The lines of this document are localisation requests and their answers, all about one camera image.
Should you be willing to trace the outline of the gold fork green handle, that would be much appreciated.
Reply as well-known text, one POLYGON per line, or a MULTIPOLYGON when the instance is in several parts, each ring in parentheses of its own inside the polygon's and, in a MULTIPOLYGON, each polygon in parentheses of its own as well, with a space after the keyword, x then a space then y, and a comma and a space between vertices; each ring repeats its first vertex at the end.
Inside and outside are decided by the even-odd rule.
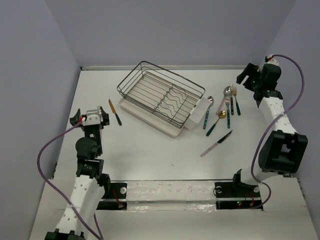
POLYGON ((240 106, 239 106, 239 103, 237 100, 237 88, 235 86, 232 87, 232 95, 234 96, 234 99, 235 99, 237 114, 240 116, 241 110, 240 110, 240 106))

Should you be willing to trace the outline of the gold knife green handle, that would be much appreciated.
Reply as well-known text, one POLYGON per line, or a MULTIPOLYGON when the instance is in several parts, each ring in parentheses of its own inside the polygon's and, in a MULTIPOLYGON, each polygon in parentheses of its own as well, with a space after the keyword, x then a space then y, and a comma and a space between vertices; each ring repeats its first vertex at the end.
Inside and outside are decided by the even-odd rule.
POLYGON ((112 103, 112 101, 111 101, 110 99, 108 99, 108 103, 109 103, 109 106, 110 106, 110 109, 111 109, 112 113, 113 113, 113 114, 115 115, 115 117, 116 117, 116 120, 117 120, 118 124, 121 126, 121 125, 122 125, 121 119, 120 119, 120 117, 118 116, 118 114, 117 114, 117 112, 116 112, 116 109, 115 109, 115 107, 114 107, 114 105, 113 105, 113 103, 112 103))

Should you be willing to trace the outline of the silver spoon pink handle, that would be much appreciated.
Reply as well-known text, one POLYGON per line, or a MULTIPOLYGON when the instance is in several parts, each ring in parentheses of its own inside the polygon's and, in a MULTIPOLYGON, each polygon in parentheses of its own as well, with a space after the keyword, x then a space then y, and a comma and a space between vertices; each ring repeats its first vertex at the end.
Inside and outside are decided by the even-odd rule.
POLYGON ((231 86, 227 86, 224 91, 223 91, 223 98, 218 106, 218 109, 216 111, 216 115, 219 114, 219 112, 221 111, 223 104, 225 102, 226 97, 230 96, 232 94, 232 87, 231 86))

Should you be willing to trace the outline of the silver fork teal handle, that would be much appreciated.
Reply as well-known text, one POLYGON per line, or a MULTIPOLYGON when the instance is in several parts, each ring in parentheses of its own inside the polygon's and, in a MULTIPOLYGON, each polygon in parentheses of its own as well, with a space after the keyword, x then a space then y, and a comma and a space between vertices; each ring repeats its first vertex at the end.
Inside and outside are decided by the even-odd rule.
POLYGON ((225 105, 226 105, 226 117, 227 117, 227 128, 230 129, 231 128, 231 123, 230 123, 230 103, 231 103, 231 98, 230 96, 226 96, 225 97, 225 105))

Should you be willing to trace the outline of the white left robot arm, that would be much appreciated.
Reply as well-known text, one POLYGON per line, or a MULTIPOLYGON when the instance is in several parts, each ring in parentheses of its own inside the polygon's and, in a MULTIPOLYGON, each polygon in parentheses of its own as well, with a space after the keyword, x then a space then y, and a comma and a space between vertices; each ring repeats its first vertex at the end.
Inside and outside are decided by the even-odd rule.
POLYGON ((110 194, 111 180, 103 173, 104 161, 101 131, 110 124, 109 115, 101 106, 81 114, 78 110, 69 119, 71 128, 82 129, 84 136, 75 143, 77 169, 70 197, 54 187, 67 202, 65 211, 54 231, 47 232, 47 240, 86 240, 89 234, 102 239, 101 233, 90 228, 96 219, 95 212, 100 200, 110 194))

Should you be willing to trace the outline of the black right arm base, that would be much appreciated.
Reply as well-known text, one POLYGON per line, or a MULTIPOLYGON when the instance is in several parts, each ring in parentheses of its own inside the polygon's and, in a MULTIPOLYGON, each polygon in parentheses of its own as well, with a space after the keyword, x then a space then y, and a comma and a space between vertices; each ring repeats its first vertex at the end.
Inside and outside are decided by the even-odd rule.
POLYGON ((212 193, 216 197, 217 210, 263 208, 259 189, 255 192, 245 187, 235 188, 231 181, 218 181, 214 183, 212 193))

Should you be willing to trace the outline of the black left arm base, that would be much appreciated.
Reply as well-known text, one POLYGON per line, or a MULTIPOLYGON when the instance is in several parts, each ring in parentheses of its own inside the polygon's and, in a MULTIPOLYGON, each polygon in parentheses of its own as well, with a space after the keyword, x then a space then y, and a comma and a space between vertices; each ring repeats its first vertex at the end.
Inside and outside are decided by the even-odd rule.
POLYGON ((127 209, 127 182, 111 182, 109 192, 99 201, 97 210, 121 211, 127 209))

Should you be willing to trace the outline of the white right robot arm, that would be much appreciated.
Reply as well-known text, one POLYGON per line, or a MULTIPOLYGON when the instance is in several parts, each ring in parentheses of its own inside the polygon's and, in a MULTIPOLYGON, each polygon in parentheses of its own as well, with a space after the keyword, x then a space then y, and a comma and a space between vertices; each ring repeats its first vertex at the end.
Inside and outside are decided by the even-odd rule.
POLYGON ((295 174, 306 151, 308 138, 291 124, 283 96, 276 89, 281 73, 278 61, 270 59, 263 66, 248 63, 236 78, 237 84, 253 92, 268 126, 251 166, 238 170, 233 176, 230 190, 235 196, 242 196, 270 177, 295 174))

